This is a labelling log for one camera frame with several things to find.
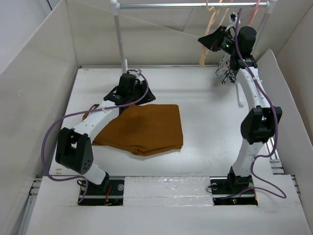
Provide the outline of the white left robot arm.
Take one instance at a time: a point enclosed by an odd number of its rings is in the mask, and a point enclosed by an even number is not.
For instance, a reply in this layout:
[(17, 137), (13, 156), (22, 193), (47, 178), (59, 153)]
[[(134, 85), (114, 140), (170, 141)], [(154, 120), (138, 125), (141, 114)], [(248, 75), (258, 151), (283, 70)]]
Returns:
[(87, 179), (93, 190), (104, 194), (109, 189), (110, 176), (95, 162), (92, 142), (110, 121), (118, 117), (131, 105), (155, 100), (146, 78), (139, 70), (128, 70), (122, 74), (119, 84), (100, 103), (89, 110), (87, 117), (72, 128), (62, 128), (58, 135), (55, 161)]

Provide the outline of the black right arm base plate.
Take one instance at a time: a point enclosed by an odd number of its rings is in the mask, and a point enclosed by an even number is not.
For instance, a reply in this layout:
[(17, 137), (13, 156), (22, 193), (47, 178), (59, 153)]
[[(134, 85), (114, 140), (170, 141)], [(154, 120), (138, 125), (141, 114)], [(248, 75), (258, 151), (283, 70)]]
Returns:
[(210, 184), (206, 188), (212, 195), (214, 206), (257, 206), (257, 198), (253, 189), (253, 183), (231, 184), (227, 177), (210, 177)]

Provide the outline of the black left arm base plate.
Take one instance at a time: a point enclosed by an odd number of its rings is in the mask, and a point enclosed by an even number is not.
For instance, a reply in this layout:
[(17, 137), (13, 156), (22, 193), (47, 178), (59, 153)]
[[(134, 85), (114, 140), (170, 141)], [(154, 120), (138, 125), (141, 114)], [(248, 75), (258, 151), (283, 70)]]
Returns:
[(79, 206), (122, 206), (124, 199), (124, 177), (110, 178), (109, 186), (105, 192), (99, 187), (89, 183), (86, 190), (86, 182), (77, 180), (80, 186), (78, 196)]

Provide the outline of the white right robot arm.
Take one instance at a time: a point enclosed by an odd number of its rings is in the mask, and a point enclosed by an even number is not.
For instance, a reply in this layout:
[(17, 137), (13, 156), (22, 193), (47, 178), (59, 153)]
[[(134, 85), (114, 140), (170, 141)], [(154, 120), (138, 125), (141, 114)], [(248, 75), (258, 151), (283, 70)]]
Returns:
[(268, 100), (258, 77), (257, 63), (251, 54), (256, 41), (255, 29), (244, 26), (231, 34), (229, 28), (219, 26), (198, 41), (210, 51), (223, 50), (230, 55), (230, 68), (243, 89), (249, 108), (240, 127), (243, 141), (237, 160), (226, 178), (210, 179), (213, 194), (234, 195), (252, 184), (253, 166), (262, 147), (276, 134), (282, 109)]

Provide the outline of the brown trousers with striped trim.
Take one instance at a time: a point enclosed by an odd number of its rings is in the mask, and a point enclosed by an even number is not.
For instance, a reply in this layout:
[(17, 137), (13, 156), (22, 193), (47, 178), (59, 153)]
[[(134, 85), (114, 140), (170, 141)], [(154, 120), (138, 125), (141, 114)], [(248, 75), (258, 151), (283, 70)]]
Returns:
[(113, 147), (138, 156), (180, 150), (183, 146), (183, 131), (179, 106), (132, 105), (111, 120), (92, 144)]

